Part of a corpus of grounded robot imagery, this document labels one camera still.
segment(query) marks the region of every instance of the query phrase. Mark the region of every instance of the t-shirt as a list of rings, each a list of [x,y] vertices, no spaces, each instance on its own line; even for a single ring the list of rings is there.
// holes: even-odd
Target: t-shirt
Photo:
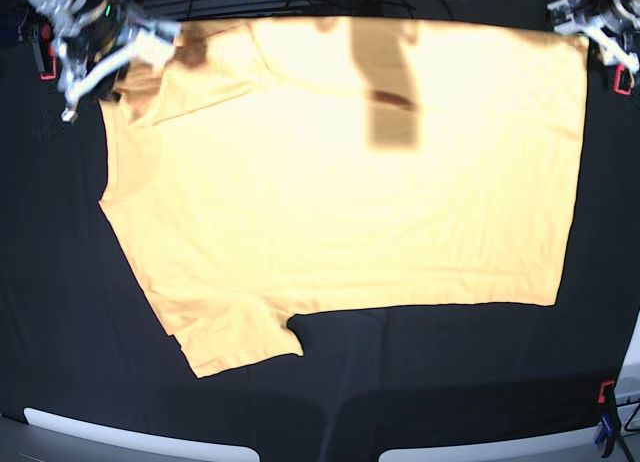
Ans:
[[[450,22],[185,24],[102,104],[100,205],[198,377],[302,355],[294,314],[552,305],[586,54]]]

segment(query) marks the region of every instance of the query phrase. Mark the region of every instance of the black background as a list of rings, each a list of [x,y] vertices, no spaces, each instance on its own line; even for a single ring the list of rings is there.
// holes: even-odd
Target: black background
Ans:
[[[458,20],[544,29],[546,2],[450,5]],[[638,101],[590,65],[556,305],[296,316],[304,357],[198,380],[97,205],[107,175],[97,104],[63,126],[63,98],[38,80],[30,47],[1,49],[0,412],[245,445],[266,462],[365,462],[390,448],[595,425],[600,383],[617,376],[640,302],[640,119]]]

